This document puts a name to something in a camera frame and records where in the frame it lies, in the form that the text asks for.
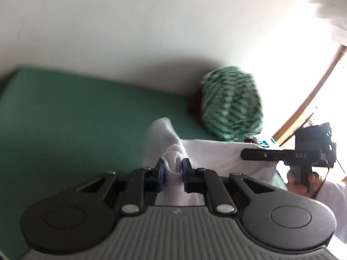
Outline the person's right hand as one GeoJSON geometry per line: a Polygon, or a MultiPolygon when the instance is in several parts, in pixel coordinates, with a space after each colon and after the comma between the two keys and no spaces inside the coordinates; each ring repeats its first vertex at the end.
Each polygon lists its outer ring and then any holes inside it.
{"type": "Polygon", "coordinates": [[[317,172],[311,172],[308,176],[309,187],[300,184],[296,180],[296,176],[292,171],[287,173],[288,182],[286,184],[287,190],[298,195],[305,197],[316,198],[319,189],[321,188],[324,180],[317,172]]]}

